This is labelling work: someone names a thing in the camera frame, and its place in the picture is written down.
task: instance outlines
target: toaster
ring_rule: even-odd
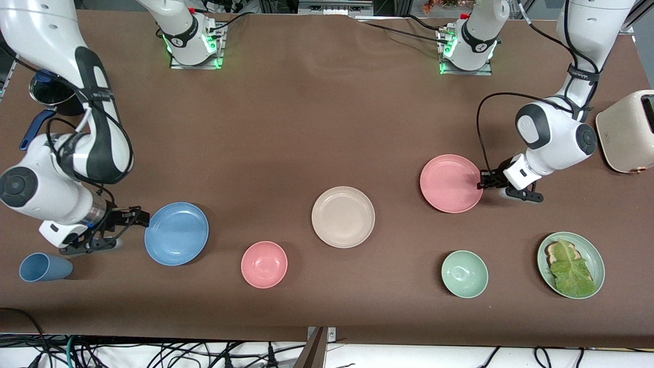
[[[595,118],[606,162],[617,172],[654,167],[654,90],[634,92]]]

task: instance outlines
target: green plate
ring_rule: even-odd
[[[559,290],[556,289],[555,283],[554,283],[554,275],[552,275],[552,272],[549,270],[549,265],[547,264],[547,254],[545,253],[545,248],[549,244],[556,243],[558,242],[559,239],[567,240],[575,245],[575,248],[579,251],[579,254],[586,260],[586,266],[588,266],[588,271],[591,272],[591,276],[593,277],[593,281],[595,281],[595,286],[597,287],[595,289],[595,292],[588,295],[587,297],[571,297],[569,295],[565,295],[564,293],[561,293]],[[597,294],[598,291],[602,288],[602,285],[604,285],[604,261],[602,260],[602,256],[600,255],[600,252],[597,251],[597,248],[595,248],[586,238],[574,234],[572,232],[555,232],[554,234],[551,234],[543,242],[540,244],[540,247],[538,248],[538,254],[536,254],[536,262],[538,263],[538,270],[540,271],[541,276],[543,276],[543,279],[549,285],[549,287],[552,288],[552,290],[556,291],[558,294],[563,295],[566,298],[571,298],[571,299],[586,299],[590,298],[593,295]]]
[[[445,258],[441,277],[445,287],[462,298],[479,296],[489,283],[486,264],[478,255],[467,250],[454,251]]]

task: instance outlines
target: beige plate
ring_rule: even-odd
[[[313,205],[311,222],[318,237],[336,248],[351,248],[368,238],[375,226],[375,209],[358,189],[331,188]]]

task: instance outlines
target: bread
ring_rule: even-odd
[[[558,244],[558,242],[549,244],[547,248],[545,248],[545,254],[547,255],[547,264],[549,266],[552,266],[552,263],[557,261],[557,258],[554,255],[554,246],[556,244]],[[575,248],[575,245],[573,243],[570,243],[568,247],[572,249],[572,252],[574,253],[574,259],[582,258],[581,253],[577,250],[577,248]]]

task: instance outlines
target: blue cup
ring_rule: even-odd
[[[68,277],[73,264],[67,259],[45,253],[32,253],[20,264],[18,274],[23,281],[52,281]]]

